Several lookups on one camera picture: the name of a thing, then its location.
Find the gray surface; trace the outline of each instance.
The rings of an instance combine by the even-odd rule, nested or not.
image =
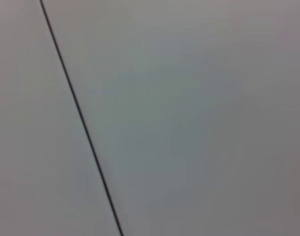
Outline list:
[[[36,0],[0,0],[0,236],[14,235],[118,235]]]
[[[300,0],[46,0],[127,236],[300,236]]]

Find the black line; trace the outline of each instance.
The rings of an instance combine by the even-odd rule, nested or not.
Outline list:
[[[117,213],[116,213],[114,204],[113,204],[113,201],[112,201],[111,196],[110,196],[109,188],[107,187],[107,183],[106,183],[106,180],[105,180],[105,177],[104,177],[104,174],[103,174],[103,171],[102,171],[100,162],[99,162],[99,160],[98,160],[96,151],[95,151],[95,149],[94,149],[93,142],[92,142],[91,137],[90,137],[90,133],[89,133],[88,128],[87,128],[87,126],[86,126],[86,124],[85,124],[85,120],[84,120],[84,117],[83,117],[83,114],[82,114],[82,111],[81,111],[79,102],[78,102],[78,100],[77,100],[76,93],[75,93],[75,91],[74,91],[74,89],[73,89],[73,87],[72,87],[72,84],[71,84],[71,81],[70,81],[70,77],[69,77],[69,75],[68,75],[68,72],[67,72],[67,69],[66,69],[64,60],[63,60],[63,58],[62,58],[61,52],[60,52],[60,50],[59,50],[58,43],[57,43],[57,41],[56,41],[56,38],[55,38],[55,35],[54,35],[54,31],[53,31],[52,25],[51,25],[51,23],[50,23],[48,14],[47,14],[46,9],[45,9],[45,6],[44,6],[44,4],[43,4],[43,0],[40,0],[40,3],[41,3],[41,6],[42,6],[42,10],[43,10],[43,13],[44,13],[44,16],[45,16],[45,19],[46,19],[46,22],[47,22],[49,31],[50,31],[51,36],[52,36],[52,38],[53,38],[53,42],[54,42],[54,45],[55,45],[55,48],[56,48],[58,57],[59,57],[59,59],[60,59],[62,69],[63,69],[63,71],[64,71],[64,74],[65,74],[66,78],[67,78],[67,81],[68,81],[68,84],[69,84],[69,87],[70,87],[70,90],[71,90],[73,99],[74,99],[74,101],[75,101],[77,110],[78,110],[79,115],[80,115],[81,122],[82,122],[82,124],[83,124],[83,126],[84,126],[85,134],[86,134],[86,136],[87,136],[87,139],[88,139],[88,141],[89,141],[90,147],[91,147],[91,149],[92,149],[92,153],[93,153],[93,155],[94,155],[94,158],[95,158],[95,161],[96,161],[97,168],[98,168],[98,170],[99,170],[99,172],[100,172],[100,175],[101,175],[101,178],[102,178],[102,182],[103,182],[103,185],[104,185],[104,188],[105,188],[107,197],[108,197],[108,199],[109,199],[109,204],[110,204],[112,213],[113,213],[113,215],[114,215],[114,218],[115,218],[115,221],[116,221],[116,224],[117,224],[119,233],[120,233],[121,236],[124,236],[124,233],[123,233],[123,231],[122,231],[122,228],[121,228],[121,225],[120,225],[120,222],[119,222],[119,219],[118,219],[118,216],[117,216]]]

